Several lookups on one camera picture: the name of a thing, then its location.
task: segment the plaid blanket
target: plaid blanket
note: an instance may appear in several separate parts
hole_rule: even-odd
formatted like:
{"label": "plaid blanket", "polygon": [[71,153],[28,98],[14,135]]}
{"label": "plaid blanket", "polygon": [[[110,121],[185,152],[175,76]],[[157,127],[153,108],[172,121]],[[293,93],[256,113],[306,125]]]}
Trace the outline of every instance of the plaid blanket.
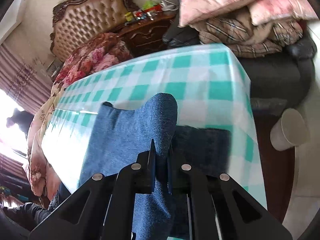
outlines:
{"label": "plaid blanket", "polygon": [[201,43],[223,43],[237,57],[247,58],[281,52],[282,47],[294,44],[302,37],[302,28],[294,20],[254,26],[247,7],[197,22],[191,27],[199,31]]}

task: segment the ornate wooden headboard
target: ornate wooden headboard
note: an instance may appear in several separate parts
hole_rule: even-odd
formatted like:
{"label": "ornate wooden headboard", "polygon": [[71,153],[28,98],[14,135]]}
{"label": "ornate wooden headboard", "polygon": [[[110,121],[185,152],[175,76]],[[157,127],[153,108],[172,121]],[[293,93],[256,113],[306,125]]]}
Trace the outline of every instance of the ornate wooden headboard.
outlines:
{"label": "ornate wooden headboard", "polygon": [[64,62],[73,50],[99,33],[114,31],[126,22],[133,0],[67,0],[53,8],[51,52]]}

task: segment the wooden nightstand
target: wooden nightstand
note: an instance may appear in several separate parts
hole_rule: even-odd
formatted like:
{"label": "wooden nightstand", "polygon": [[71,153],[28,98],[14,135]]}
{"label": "wooden nightstand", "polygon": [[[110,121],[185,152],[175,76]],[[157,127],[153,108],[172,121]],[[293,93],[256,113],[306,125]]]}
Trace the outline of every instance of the wooden nightstand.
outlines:
{"label": "wooden nightstand", "polygon": [[147,18],[124,27],[118,36],[126,42],[134,57],[164,50],[166,45],[162,42],[162,35],[175,16],[176,12],[160,12],[153,20]]}

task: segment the plastic tablecloth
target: plastic tablecloth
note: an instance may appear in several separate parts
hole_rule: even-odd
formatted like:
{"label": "plastic tablecloth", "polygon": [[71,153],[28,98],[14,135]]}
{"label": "plastic tablecloth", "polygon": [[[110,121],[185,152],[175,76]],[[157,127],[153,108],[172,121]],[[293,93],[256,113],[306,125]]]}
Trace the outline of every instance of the plastic tablecloth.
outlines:
{"label": "plastic tablecloth", "polygon": [[159,92],[174,96],[177,125],[231,131],[228,174],[267,207],[250,79],[223,44],[165,50],[138,57],[70,85],[48,124],[42,149],[70,192],[80,172],[101,103],[137,109]]}

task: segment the black leather sofa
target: black leather sofa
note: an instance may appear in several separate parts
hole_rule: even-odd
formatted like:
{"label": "black leather sofa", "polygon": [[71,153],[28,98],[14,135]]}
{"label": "black leather sofa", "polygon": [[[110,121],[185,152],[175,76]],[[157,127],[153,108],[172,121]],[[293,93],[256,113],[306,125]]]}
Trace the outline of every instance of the black leather sofa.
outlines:
{"label": "black leather sofa", "polygon": [[[309,2],[317,12],[318,4],[314,6]],[[178,24],[179,13],[163,36],[168,49],[200,44],[195,29],[179,28]],[[315,43],[305,33],[302,39],[285,47],[281,53],[255,59],[238,58],[251,80],[253,113],[280,116],[284,109],[297,106],[307,95],[313,80],[316,52]]]}

